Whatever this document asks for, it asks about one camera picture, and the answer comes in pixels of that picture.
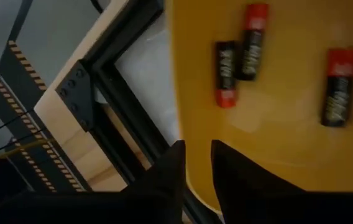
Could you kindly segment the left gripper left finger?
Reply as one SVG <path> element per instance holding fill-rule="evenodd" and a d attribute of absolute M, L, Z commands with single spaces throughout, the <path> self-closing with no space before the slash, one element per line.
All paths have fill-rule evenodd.
<path fill-rule="evenodd" d="M 120 192 L 20 194 L 0 205 L 0 223 L 181 223 L 184 189 L 179 140 Z"/>

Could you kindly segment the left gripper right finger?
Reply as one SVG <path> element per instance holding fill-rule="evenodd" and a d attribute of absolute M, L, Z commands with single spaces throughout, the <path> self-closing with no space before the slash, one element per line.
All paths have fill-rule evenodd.
<path fill-rule="evenodd" d="M 211 167 L 226 223 L 353 223 L 353 192 L 304 190 L 220 140 Z"/>

